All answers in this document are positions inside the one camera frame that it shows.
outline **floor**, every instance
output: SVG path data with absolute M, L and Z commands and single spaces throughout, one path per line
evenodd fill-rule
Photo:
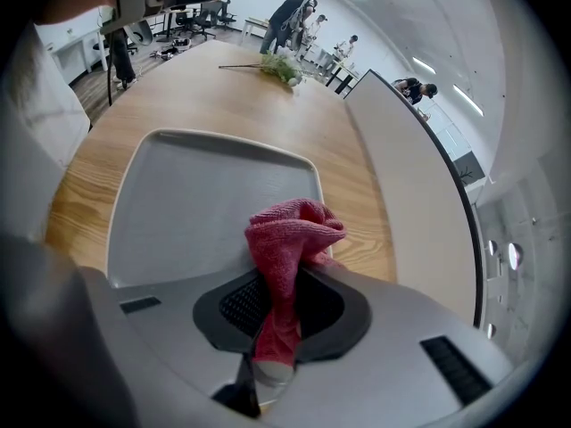
M 234 45 L 238 45 L 242 38 L 242 32 L 237 30 L 223 30 L 214 28 L 209 29 L 209 31 L 216 35 L 217 40 Z M 153 51 L 160 51 L 163 47 L 168 45 L 166 43 L 158 42 L 157 39 L 159 38 L 161 37 L 157 37 L 149 46 L 139 46 L 138 52 L 131 56 L 131 63 L 138 78 L 144 78 L 146 73 L 165 62 L 160 58 L 155 59 L 150 57 Z M 205 41 L 204 37 L 197 35 L 192 38 L 192 42 L 193 46 L 198 46 Z M 246 49 L 259 52 L 261 47 L 261 38 L 248 37 L 242 46 Z M 301 68 L 303 70 L 314 70 L 315 67 L 309 62 L 302 61 Z M 339 84 L 341 84 L 341 81 L 335 79 L 330 87 L 335 89 Z M 107 98 L 107 73 L 103 71 L 101 65 L 99 65 L 94 68 L 90 74 L 86 74 L 85 76 L 72 83 L 71 88 L 78 96 L 81 105 L 91 120 L 91 124 L 96 125 L 99 117 L 109 107 Z M 122 93 L 123 91 L 118 91 L 116 86 L 112 84 L 113 101 L 116 100 Z

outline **white partition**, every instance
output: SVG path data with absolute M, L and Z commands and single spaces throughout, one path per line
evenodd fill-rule
M 345 102 L 385 199 L 398 283 L 430 296 L 472 325 L 475 249 L 443 156 L 417 115 L 376 73 L 369 71 Z

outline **cable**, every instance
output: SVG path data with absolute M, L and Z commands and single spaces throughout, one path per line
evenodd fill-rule
M 113 67 L 113 40 L 115 39 L 115 32 L 111 32 L 109 35 L 109 68 L 107 69 L 107 98 L 109 100 L 109 106 L 113 104 L 111 99 L 111 68 Z

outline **gray tray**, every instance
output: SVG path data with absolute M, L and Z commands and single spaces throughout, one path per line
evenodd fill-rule
M 161 130 L 139 145 L 112 215 L 114 287 L 253 268 L 248 218 L 292 198 L 322 199 L 302 157 L 232 136 Z

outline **red cloth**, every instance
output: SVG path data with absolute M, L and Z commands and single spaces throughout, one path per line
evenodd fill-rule
M 325 250 L 345 237 L 345 228 L 327 206 L 300 198 L 252 216 L 245 235 L 272 300 L 272 309 L 256 343 L 254 361 L 292 365 L 295 346 L 300 341 L 294 309 L 297 268 L 300 261 L 335 264 Z

